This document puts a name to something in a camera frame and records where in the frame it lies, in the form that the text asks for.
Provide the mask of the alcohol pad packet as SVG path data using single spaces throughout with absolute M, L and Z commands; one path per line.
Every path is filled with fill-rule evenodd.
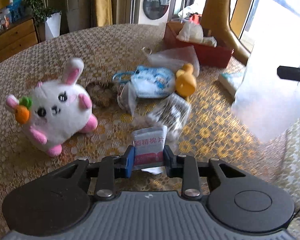
M 167 126 L 153 126 L 132 132 L 134 169 L 154 175 L 163 172 L 163 151 L 167 135 Z

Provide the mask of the cotton swab bag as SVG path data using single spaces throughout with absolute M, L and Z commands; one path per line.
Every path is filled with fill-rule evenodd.
M 157 104 L 146 115 L 150 126 L 167 127 L 167 140 L 176 141 L 185 127 L 191 113 L 191 104 L 173 93 Z

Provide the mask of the yellow duck plush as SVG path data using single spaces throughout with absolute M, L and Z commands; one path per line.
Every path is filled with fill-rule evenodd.
M 175 74 L 175 91 L 186 101 L 197 89 L 197 80 L 193 75 L 194 66 L 190 63 L 184 64 Z

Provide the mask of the red tin box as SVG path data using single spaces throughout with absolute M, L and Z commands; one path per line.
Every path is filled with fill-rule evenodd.
M 201 65 L 217 68 L 226 68 L 234 50 L 228 47 L 223 40 L 216 38 L 215 48 L 198 43 L 184 42 L 177 39 L 177 35 L 183 28 L 183 23 L 167 22 L 165 27 L 164 42 L 167 48 L 183 48 L 194 46 Z

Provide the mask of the blue cartoon face mask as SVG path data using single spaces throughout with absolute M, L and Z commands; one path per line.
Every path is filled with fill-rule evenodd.
M 175 92 L 175 74 L 168 68 L 138 65 L 136 70 L 116 73 L 113 82 L 131 83 L 138 98 L 160 99 Z

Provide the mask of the tissue pack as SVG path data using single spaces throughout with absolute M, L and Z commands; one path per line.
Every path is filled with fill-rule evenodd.
M 237 73 L 221 73 L 218 76 L 218 81 L 234 98 L 237 90 L 243 82 L 245 71 Z

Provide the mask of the small clear plastic bag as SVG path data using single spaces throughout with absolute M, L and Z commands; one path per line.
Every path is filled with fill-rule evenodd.
M 137 95 L 131 82 L 125 83 L 119 87 L 117 93 L 117 103 L 122 110 L 131 116 L 134 116 L 137 106 Z

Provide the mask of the brown hair scrunchie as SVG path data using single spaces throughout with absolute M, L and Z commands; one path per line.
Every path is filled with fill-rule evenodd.
M 115 102 L 117 89 L 112 82 L 94 81 L 89 83 L 85 89 L 97 107 L 109 107 Z

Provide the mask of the white bunny plush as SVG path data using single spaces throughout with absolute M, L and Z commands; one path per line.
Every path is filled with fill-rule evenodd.
M 83 60 L 67 61 L 60 79 L 39 82 L 27 97 L 6 96 L 5 107 L 14 114 L 26 137 L 50 157 L 62 152 L 62 144 L 75 133 L 97 128 L 93 103 L 87 91 L 77 84 L 84 69 Z

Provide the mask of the white plant pot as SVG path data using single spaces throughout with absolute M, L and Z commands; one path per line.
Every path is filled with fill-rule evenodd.
M 51 40 L 60 35 L 61 13 L 57 12 L 45 21 L 45 39 Z

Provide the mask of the wooden drawer cabinet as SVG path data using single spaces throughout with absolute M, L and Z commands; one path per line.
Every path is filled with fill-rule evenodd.
M 0 63 L 40 42 L 34 18 L 27 16 L 0 32 Z

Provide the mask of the white washing machine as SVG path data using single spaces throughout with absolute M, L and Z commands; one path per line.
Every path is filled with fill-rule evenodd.
M 168 21 L 171 0 L 140 0 L 137 24 L 162 25 Z

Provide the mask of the yellow curtain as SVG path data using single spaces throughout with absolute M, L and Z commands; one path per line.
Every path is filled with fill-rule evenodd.
M 94 0 L 94 10 L 96 25 L 98 27 L 111 25 L 113 23 L 111 0 Z

